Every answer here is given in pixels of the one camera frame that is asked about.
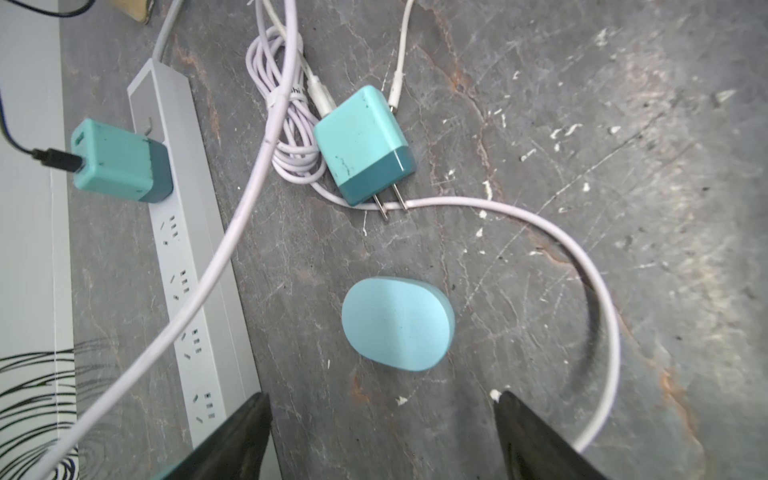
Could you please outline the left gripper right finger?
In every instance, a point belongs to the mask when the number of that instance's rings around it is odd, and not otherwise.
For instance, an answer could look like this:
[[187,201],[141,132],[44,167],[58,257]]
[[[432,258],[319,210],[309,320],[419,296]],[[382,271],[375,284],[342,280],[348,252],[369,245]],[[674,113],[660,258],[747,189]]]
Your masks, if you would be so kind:
[[606,479],[513,393],[499,393],[493,410],[508,479]]

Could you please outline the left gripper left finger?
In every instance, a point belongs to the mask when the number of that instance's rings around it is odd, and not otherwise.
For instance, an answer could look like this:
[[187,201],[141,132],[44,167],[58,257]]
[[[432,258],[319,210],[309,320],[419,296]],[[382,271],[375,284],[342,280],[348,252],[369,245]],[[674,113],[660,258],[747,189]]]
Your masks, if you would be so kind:
[[255,393],[183,461],[156,479],[258,479],[272,420],[269,395]]

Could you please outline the blue earbud case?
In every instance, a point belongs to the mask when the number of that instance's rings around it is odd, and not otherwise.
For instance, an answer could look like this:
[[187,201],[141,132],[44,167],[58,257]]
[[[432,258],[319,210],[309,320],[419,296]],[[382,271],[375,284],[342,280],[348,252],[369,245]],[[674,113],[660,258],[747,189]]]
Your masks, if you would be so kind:
[[382,276],[349,289],[341,321],[347,341],[361,356],[411,372],[437,365],[456,327],[453,307],[441,290],[422,281]]

